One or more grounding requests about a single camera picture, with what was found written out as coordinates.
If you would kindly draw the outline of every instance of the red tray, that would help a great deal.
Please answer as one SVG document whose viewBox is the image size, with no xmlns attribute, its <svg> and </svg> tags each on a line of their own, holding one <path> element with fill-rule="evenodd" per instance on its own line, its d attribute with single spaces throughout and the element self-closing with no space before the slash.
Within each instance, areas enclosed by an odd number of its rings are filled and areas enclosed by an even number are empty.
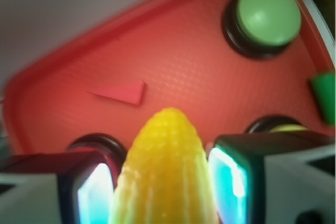
<svg viewBox="0 0 336 224">
<path fill-rule="evenodd" d="M 308 81 L 334 67 L 302 0 L 300 35 L 266 61 L 243 57 L 225 41 L 220 24 L 229 1 L 149 0 L 15 76 L 4 101 L 15 153 L 63 151 L 89 133 L 129 148 L 146 120 L 168 106 L 186 113 L 204 143 L 270 114 L 334 135 Z M 140 105 L 89 92 L 138 81 L 146 83 Z"/>
</svg>

